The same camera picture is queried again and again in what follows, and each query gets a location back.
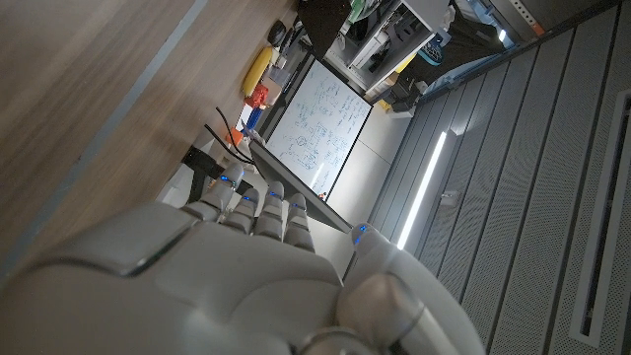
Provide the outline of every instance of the fluorescent light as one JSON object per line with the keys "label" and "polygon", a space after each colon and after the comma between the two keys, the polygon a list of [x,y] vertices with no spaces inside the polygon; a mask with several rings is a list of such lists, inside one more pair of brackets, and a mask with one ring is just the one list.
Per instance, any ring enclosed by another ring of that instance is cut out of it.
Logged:
{"label": "fluorescent light", "polygon": [[416,214],[418,213],[418,209],[421,207],[421,201],[423,201],[423,196],[425,195],[425,191],[427,190],[427,185],[430,184],[430,179],[432,178],[432,174],[434,173],[434,168],[436,168],[436,163],[438,163],[438,158],[441,156],[441,151],[443,150],[443,145],[445,144],[446,138],[447,133],[441,133],[441,137],[438,139],[436,148],[434,148],[432,159],[430,159],[430,164],[427,166],[427,171],[425,171],[425,175],[421,180],[421,185],[418,186],[418,191],[416,192],[416,196],[414,197],[414,203],[412,203],[410,213],[407,215],[407,219],[405,220],[405,224],[403,225],[401,236],[398,238],[398,243],[396,244],[396,247],[399,249],[403,249],[403,247],[405,247],[405,242],[407,242],[407,238],[410,236],[410,231],[412,230],[412,225],[414,224],[414,220],[416,219]]}

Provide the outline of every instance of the black cable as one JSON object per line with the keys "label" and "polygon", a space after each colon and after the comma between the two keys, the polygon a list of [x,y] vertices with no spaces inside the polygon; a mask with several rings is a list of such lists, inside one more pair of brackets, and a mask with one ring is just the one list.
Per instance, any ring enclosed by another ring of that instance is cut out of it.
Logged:
{"label": "black cable", "polygon": [[244,158],[251,160],[250,157],[245,155],[244,152],[240,151],[239,147],[237,147],[237,141],[235,140],[235,137],[233,137],[232,129],[230,129],[230,124],[228,124],[228,119],[226,119],[226,116],[224,115],[224,113],[221,112],[221,110],[218,107],[215,107],[215,109],[219,112],[219,114],[221,114],[221,117],[224,119],[224,123],[226,123],[226,128],[228,128],[228,134],[230,134],[230,139],[233,140],[233,145],[235,146],[235,150],[237,151],[237,153],[241,154]]}
{"label": "black cable", "polygon": [[206,129],[208,129],[208,131],[210,132],[210,134],[213,135],[213,137],[215,137],[215,139],[219,142],[219,144],[221,144],[222,147],[224,147],[224,149],[230,153],[233,157],[237,158],[240,162],[246,163],[246,164],[252,164],[254,165],[254,161],[252,160],[245,160],[243,158],[241,158],[240,156],[238,156],[237,154],[235,154],[233,151],[230,150],[230,148],[228,148],[226,146],[226,144],[222,141],[221,138],[219,138],[219,136],[217,135],[217,133],[215,133],[215,131],[210,128],[210,126],[208,124],[204,124],[204,127],[206,127]]}

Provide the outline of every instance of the black stand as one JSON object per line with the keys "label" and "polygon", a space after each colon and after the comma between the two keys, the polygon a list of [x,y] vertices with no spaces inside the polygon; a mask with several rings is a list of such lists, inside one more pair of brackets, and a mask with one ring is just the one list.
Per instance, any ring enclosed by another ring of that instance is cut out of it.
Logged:
{"label": "black stand", "polygon": [[[181,162],[193,169],[193,183],[190,187],[187,203],[199,201],[208,187],[210,179],[217,179],[224,172],[224,168],[219,166],[214,159],[193,146],[188,148],[188,152]],[[242,180],[236,193],[243,195],[249,188],[252,188],[252,185]]]}

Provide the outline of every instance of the white wall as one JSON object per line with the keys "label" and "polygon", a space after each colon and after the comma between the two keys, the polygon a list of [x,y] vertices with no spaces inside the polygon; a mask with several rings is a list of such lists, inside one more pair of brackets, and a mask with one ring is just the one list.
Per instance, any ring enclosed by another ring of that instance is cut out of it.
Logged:
{"label": "white wall", "polygon": [[[373,107],[327,200],[348,223],[368,220],[409,122],[410,118],[389,118],[379,105]],[[315,220],[310,228],[315,252],[343,275],[353,255],[351,239]]]}

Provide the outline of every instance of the perforated metal panel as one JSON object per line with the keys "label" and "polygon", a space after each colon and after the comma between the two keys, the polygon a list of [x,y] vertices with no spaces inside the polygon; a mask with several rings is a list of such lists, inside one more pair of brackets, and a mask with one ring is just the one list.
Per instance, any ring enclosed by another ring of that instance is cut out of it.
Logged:
{"label": "perforated metal panel", "polygon": [[459,301],[513,136],[534,56],[535,50],[531,50],[509,64],[477,164],[473,169],[471,183],[445,253],[445,260],[438,273],[439,280]]}
{"label": "perforated metal panel", "polygon": [[403,173],[405,173],[405,170],[407,169],[407,165],[412,157],[412,152],[416,147],[416,142],[418,142],[418,137],[423,131],[423,127],[425,126],[425,122],[427,122],[427,117],[429,116],[433,105],[434,102],[426,103],[422,108],[416,109],[414,117],[412,117],[412,124],[414,124],[414,126],[411,129],[409,138],[405,142],[405,145],[399,148],[401,149],[401,153],[398,155],[399,157],[397,161],[392,168],[390,168],[392,170],[392,174],[389,175],[389,180],[386,182],[386,189],[384,190],[383,198],[377,207],[377,213],[375,213],[375,217],[372,221],[373,226],[378,230],[380,230],[384,225],[387,211],[392,204],[394,194],[401,182]]}
{"label": "perforated metal panel", "polygon": [[493,354],[534,354],[545,347],[596,115],[601,81],[597,64],[606,49],[601,38],[585,30],[573,42],[492,340]]}
{"label": "perforated metal panel", "polygon": [[[609,38],[615,19],[615,9],[594,18],[579,28],[579,31],[590,31],[603,44],[609,44]],[[595,67],[595,74],[602,75],[604,63]],[[588,167],[585,188],[581,199],[581,207],[576,222],[576,229],[570,249],[563,289],[556,315],[554,332],[550,344],[551,352],[558,354],[613,354],[616,353],[616,343],[622,339],[624,331],[625,309],[628,307],[628,288],[631,284],[629,264],[631,250],[631,196],[627,182],[626,196],[622,219],[618,234],[615,257],[611,271],[611,283],[607,295],[604,322],[598,348],[591,347],[581,341],[568,336],[572,312],[575,306],[578,283],[583,265],[586,243],[590,231],[590,223],[595,207],[596,189],[602,169],[604,151],[609,137],[609,126],[612,120],[617,93],[631,89],[631,77],[628,74],[631,67],[631,4],[623,6],[618,21],[615,47],[611,55],[609,74],[602,97],[602,105],[598,116],[598,124],[590,164]]]}
{"label": "perforated metal panel", "polygon": [[399,182],[396,193],[394,194],[394,199],[387,211],[384,225],[380,229],[380,232],[382,232],[382,234],[388,239],[391,239],[392,237],[392,232],[394,231],[394,226],[401,214],[401,208],[403,203],[405,203],[405,198],[410,193],[410,187],[414,181],[416,172],[418,171],[425,154],[428,152],[430,140],[434,134],[434,130],[436,130],[436,125],[438,124],[443,108],[445,107],[445,102],[447,101],[449,95],[450,94],[445,94],[434,100],[434,106],[432,106],[432,110],[427,117],[427,122],[416,141],[412,157],[407,165],[407,169],[403,172],[401,181]]}
{"label": "perforated metal panel", "polygon": [[[479,76],[466,84],[464,87],[464,92],[462,97],[460,98],[460,102],[457,106],[456,114],[454,115],[454,119],[452,120],[452,124],[449,129],[460,136],[456,141],[456,146],[454,147],[454,152],[457,152],[460,144],[462,143],[462,133],[466,128],[466,125],[471,118],[471,113],[473,112],[473,108],[475,107],[475,103],[477,102],[478,95],[480,94],[480,89],[482,88],[482,83],[484,83],[484,76]],[[456,161],[456,154],[452,153],[452,157],[450,162],[448,163],[448,170],[445,172],[445,177],[448,178],[449,174],[454,166],[454,162]],[[445,185],[447,184],[447,179],[444,178],[441,181],[441,186],[439,187],[438,193],[439,195],[445,191]],[[434,220],[434,216],[436,215],[436,211],[440,205],[440,196],[436,198],[433,206],[431,207],[431,211],[429,217],[425,223],[423,223],[423,228],[416,225],[416,223],[412,226],[412,230],[410,232],[410,236],[413,234],[420,235],[418,244],[416,246],[416,252],[414,252],[415,257],[419,257],[421,250],[425,246],[425,241],[427,239],[427,235],[429,233],[429,229],[432,221]],[[397,226],[397,230],[399,230],[401,223],[399,221],[399,226]]]}
{"label": "perforated metal panel", "polygon": [[[421,180],[425,175],[425,172],[427,171],[427,166],[432,158],[436,143],[438,142],[441,133],[447,132],[450,125],[452,124],[454,114],[456,113],[456,109],[460,103],[463,92],[464,86],[450,92],[447,101],[445,102],[445,105],[443,107],[443,111],[441,112],[438,123],[436,124],[433,131],[430,132],[430,130],[427,129],[428,127],[426,126],[425,131],[421,134],[421,140],[425,140],[427,142],[425,154],[420,161],[410,161],[408,171],[405,172],[405,177],[401,181],[401,186],[399,187],[397,196],[392,202],[390,213],[388,214],[388,219],[391,219],[394,223],[394,230],[391,234],[395,241],[397,241],[398,236],[400,236],[401,234],[401,230],[403,229],[403,225],[405,224],[407,215],[409,214],[412,203],[414,202],[414,197],[416,196],[418,186],[421,184]],[[415,235],[415,231],[411,231],[408,242],[417,243],[418,237],[419,236]]]}
{"label": "perforated metal panel", "polygon": [[489,344],[500,310],[568,47],[566,38],[554,39],[544,43],[536,56],[524,104],[462,299],[462,306],[485,345]]}
{"label": "perforated metal panel", "polygon": [[[504,63],[486,75],[481,89],[482,94],[478,97],[466,132],[464,132],[446,190],[466,192],[507,67],[508,63]],[[438,272],[445,255],[458,211],[459,207],[439,207],[421,251],[419,260],[434,274]]]}

